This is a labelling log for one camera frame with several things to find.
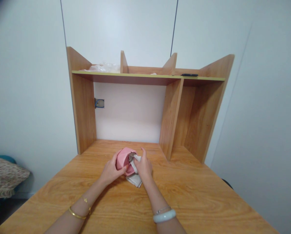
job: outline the wooden shelf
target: wooden shelf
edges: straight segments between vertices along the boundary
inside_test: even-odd
[[[170,160],[173,145],[181,146],[204,163],[234,55],[201,69],[184,69],[176,68],[177,53],[163,67],[136,67],[128,66],[121,51],[120,73],[85,71],[94,64],[72,47],[67,47],[67,57],[79,154],[97,138],[94,82],[163,85],[166,91],[159,137],[163,154]],[[184,73],[198,76],[181,76]]]
[[[164,85],[167,86],[179,79],[184,79],[184,86],[201,86],[213,82],[225,81],[220,77],[186,77],[179,75],[149,75],[129,73],[106,73],[91,71],[72,71],[72,74],[87,80],[101,83],[133,84],[133,85]]]

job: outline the gold bracelet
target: gold bracelet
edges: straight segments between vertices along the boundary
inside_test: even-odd
[[[87,203],[87,205],[88,205],[88,201],[87,201],[87,198],[84,198],[84,197],[81,197],[83,200],[84,200],[84,202],[85,203]],[[91,215],[91,207],[88,205],[88,207],[89,207],[89,214]]]
[[[68,208],[68,210],[69,210],[70,213],[71,213],[72,215],[74,215],[76,218],[80,218],[80,219],[86,219],[86,218],[87,218],[87,216],[82,217],[82,216],[76,215],[76,214],[72,211],[71,208],[72,208],[72,207],[70,206],[70,207]]]

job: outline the wall socket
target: wall socket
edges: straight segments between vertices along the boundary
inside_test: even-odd
[[[96,99],[94,98],[94,107],[95,108],[104,108],[104,99]]]

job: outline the wooden desk surface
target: wooden desk surface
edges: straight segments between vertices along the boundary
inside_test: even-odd
[[[153,164],[153,178],[188,233],[278,233],[211,169],[184,147],[167,162],[158,144],[97,140],[77,155],[0,226],[0,233],[43,233],[99,177],[120,148]],[[155,233],[150,201],[143,187],[119,178],[101,194],[82,233]]]

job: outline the plastic bag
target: plastic bag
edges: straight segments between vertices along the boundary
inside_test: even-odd
[[[114,64],[114,63],[103,62],[103,64],[93,65],[88,70],[82,70],[82,71],[120,73],[120,65]]]

